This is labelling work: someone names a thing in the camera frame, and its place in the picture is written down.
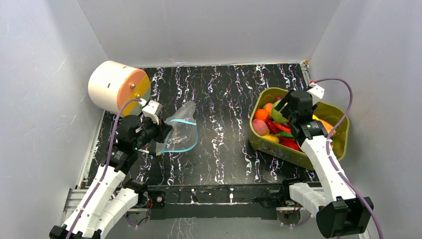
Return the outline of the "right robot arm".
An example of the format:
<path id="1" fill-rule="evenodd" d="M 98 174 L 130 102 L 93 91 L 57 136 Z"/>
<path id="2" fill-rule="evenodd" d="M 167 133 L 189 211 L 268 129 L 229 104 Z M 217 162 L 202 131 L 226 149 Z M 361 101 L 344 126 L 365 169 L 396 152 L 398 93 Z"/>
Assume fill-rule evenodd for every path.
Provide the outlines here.
<path id="1" fill-rule="evenodd" d="M 292 134 L 309 158 L 323 193 L 308 183 L 297 182 L 282 190 L 280 199 L 286 206 L 298 202 L 309 211 L 325 238 L 362 234 L 371 218 L 373 203 L 369 197 L 359 197 L 347 184 L 328 132 L 322 122 L 313 119 L 322 96 L 323 90 L 289 91 L 281 101 L 281 113 L 288 118 Z"/>

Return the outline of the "clear zip top bag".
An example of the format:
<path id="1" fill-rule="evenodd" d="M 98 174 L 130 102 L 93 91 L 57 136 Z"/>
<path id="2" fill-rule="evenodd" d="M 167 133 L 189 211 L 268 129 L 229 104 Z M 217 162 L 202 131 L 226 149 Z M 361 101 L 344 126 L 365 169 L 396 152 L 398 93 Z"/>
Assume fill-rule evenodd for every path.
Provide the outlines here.
<path id="1" fill-rule="evenodd" d="M 194 119 L 195 111 L 195 102 L 187 101 L 172 116 L 164 120 L 172 130 L 163 143 L 156 144 L 157 154 L 187 152 L 197 145 L 199 135 Z"/>

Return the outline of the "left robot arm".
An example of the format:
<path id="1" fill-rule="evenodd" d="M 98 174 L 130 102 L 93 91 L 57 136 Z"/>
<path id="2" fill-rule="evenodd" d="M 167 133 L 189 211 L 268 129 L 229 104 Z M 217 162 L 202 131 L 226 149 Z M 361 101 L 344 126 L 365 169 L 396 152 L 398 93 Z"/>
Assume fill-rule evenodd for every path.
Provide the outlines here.
<path id="1" fill-rule="evenodd" d="M 54 226 L 49 237 L 103 239 L 130 208 L 145 206 L 149 195 L 136 180 L 129 180 L 115 198 L 112 195 L 138 159 L 138 150 L 152 141 L 163 143 L 172 129 L 156 117 L 116 117 L 105 163 L 73 213 L 61 226 Z"/>

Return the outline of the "green toy cabbage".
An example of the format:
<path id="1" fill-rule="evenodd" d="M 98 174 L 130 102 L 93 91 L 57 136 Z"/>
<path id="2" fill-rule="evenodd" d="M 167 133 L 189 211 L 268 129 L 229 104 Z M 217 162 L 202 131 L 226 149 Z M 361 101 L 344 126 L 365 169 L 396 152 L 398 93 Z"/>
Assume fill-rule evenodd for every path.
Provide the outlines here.
<path id="1" fill-rule="evenodd" d="M 278 106 L 278 104 L 281 102 L 281 100 L 276 101 L 273 106 L 272 106 L 272 111 L 271 111 L 271 115 L 272 115 L 272 119 L 273 122 L 279 123 L 279 124 L 285 124 L 288 123 L 289 120 L 287 118 L 285 118 L 280 111 L 276 110 L 276 106 Z"/>

